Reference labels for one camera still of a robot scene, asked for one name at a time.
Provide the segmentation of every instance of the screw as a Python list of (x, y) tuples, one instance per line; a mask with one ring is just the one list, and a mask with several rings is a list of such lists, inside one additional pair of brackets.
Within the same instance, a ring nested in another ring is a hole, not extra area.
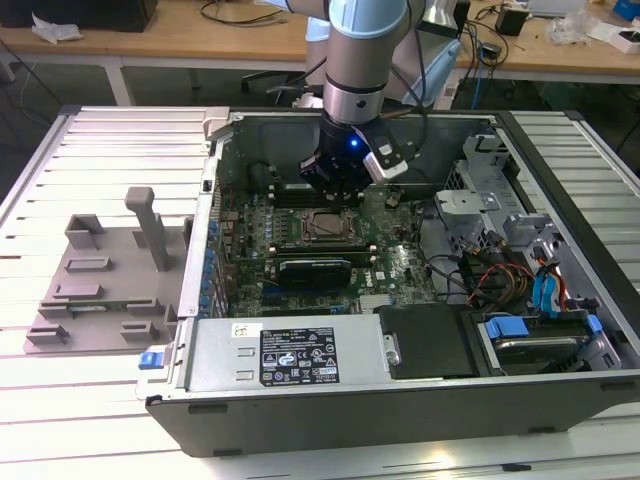
[(398, 365), (400, 363), (400, 356), (398, 355), (398, 352), (394, 352), (393, 350), (388, 350), (386, 352), (387, 355), (387, 362), (389, 363), (389, 365)]

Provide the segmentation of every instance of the blue latch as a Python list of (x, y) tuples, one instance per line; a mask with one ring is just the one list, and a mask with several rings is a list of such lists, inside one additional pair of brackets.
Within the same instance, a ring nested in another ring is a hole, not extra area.
[(529, 329), (522, 317), (493, 317), (484, 325), (491, 339), (529, 336)]
[(140, 370), (157, 370), (162, 368), (162, 358), (164, 354), (162, 352), (144, 352), (140, 354), (140, 360), (138, 361), (138, 368)]
[(602, 331), (602, 324), (595, 315), (587, 315), (587, 325), (591, 329), (591, 333), (596, 334)]

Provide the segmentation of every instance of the motherboard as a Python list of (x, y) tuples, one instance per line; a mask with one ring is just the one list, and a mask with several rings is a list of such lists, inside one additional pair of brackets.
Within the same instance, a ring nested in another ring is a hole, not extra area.
[(225, 186), (219, 198), (209, 247), (224, 272), (228, 309), (201, 314), (372, 313), (436, 298), (417, 249), (422, 206), (398, 192), (370, 188), (358, 207), (338, 210), (283, 207), (273, 195)]

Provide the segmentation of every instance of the white sticker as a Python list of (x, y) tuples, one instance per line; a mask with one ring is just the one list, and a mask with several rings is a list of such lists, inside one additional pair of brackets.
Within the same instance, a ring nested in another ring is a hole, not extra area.
[(231, 325), (232, 338), (257, 338), (261, 331), (261, 323), (234, 323)]

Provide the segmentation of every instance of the wooden table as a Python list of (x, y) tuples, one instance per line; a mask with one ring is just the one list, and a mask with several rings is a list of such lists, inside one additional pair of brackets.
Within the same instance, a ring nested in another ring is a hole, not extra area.
[[(303, 71), (307, 19), (283, 13), (287, 23), (260, 28), (217, 24), (200, 15), (203, 1), (159, 0), (143, 33), (83, 29), (82, 40), (52, 45), (26, 28), (0, 28), (2, 38), (25, 62), (100, 65), (107, 74), (118, 105), (134, 99), (122, 74), (123, 67), (212, 68)], [(228, 20), (254, 18), (273, 7), (250, 3), (224, 5)], [(15, 62), (0, 50), (0, 64)], [(4, 78), (11, 80), (5, 67)]]
[[(469, 19), (486, 6), (499, 1), (474, 1)], [(613, 13), (613, 1), (589, 5), (589, 14), (604, 22), (628, 26), (621, 17)], [(481, 23), (495, 26), (497, 15), (485, 17)], [(557, 46), (547, 38), (546, 28), (550, 20), (532, 18), (528, 20), (518, 37), (505, 37), (509, 43), (509, 56), (497, 68), (493, 77), (506, 80), (532, 80), (543, 82), (580, 82), (640, 84), (640, 55), (626, 55), (608, 43), (591, 39), (590, 44)], [(478, 27), (481, 41), (491, 42), (504, 48), (502, 40), (484, 27)], [(458, 56), (456, 68), (447, 81), (436, 107), (449, 109), (460, 80), (467, 73), (471, 62), (470, 39), (463, 36), (464, 51)]]
[[(469, 15), (496, 0), (474, 0)], [(287, 23), (263, 28), (237, 28), (203, 18), (196, 0), (159, 0), (154, 18), (144, 33), (83, 30), (84, 39), (51, 45), (29, 29), (0, 29), (2, 38), (27, 62), (67, 63), (102, 66), (118, 105), (134, 104), (122, 68), (127, 66), (214, 68), (247, 70), (304, 70), (306, 19), (283, 14)], [(590, 13), (605, 21), (619, 22), (611, 13), (611, 3), (590, 6)], [(271, 7), (246, 3), (224, 5), (221, 16), (239, 20), (272, 11)], [(484, 23), (493, 26), (496, 15)], [(496, 70), (495, 78), (585, 83), (640, 83), (640, 56), (625, 55), (614, 47), (593, 40), (590, 45), (554, 46), (545, 34), (545, 19), (531, 19), (519, 37), (509, 38), (507, 61)], [(484, 28), (480, 37), (501, 44)], [(467, 47), (468, 38), (463, 40)], [(13, 61), (0, 52), (0, 64)], [(439, 108), (449, 108), (452, 94), (466, 73), (470, 56), (461, 53)], [(5, 77), (10, 72), (5, 69)]]

